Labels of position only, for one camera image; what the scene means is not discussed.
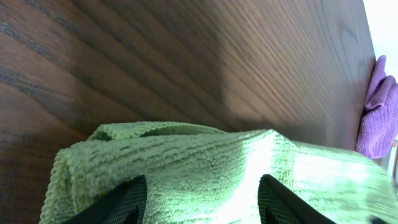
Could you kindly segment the light green microfiber cloth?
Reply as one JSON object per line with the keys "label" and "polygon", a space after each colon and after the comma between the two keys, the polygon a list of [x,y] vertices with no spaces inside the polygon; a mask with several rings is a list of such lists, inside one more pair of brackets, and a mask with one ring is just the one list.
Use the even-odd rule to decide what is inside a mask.
{"label": "light green microfiber cloth", "polygon": [[259,223],[266,174],[336,223],[397,222],[390,178],[357,152],[292,141],[274,130],[227,133],[170,121],[103,124],[60,150],[40,222],[63,223],[144,176],[145,223]]}

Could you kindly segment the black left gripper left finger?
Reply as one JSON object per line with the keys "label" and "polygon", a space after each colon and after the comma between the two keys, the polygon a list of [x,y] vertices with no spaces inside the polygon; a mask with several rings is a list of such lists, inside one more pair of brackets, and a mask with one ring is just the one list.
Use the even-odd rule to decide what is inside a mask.
{"label": "black left gripper left finger", "polygon": [[142,224],[147,202],[146,178],[125,182],[64,224]]}

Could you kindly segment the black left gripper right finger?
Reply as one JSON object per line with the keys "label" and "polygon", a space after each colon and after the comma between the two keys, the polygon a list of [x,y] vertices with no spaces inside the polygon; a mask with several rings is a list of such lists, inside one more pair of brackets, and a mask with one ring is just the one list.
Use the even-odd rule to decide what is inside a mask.
{"label": "black left gripper right finger", "polygon": [[335,224],[270,174],[261,177],[257,202],[261,223]]}

